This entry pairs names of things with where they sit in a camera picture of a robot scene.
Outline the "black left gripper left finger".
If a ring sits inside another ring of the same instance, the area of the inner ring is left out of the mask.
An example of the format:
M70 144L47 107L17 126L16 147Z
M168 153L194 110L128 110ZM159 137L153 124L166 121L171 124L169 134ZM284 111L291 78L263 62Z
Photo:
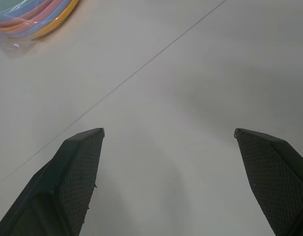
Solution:
M0 236L77 236L85 222L100 160L103 128L66 139L0 221Z

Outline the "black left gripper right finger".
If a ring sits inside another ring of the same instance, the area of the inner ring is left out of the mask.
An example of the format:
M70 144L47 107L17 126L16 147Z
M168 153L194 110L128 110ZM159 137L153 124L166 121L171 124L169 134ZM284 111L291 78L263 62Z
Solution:
M303 236L303 158L285 140L237 128L250 188L277 236Z

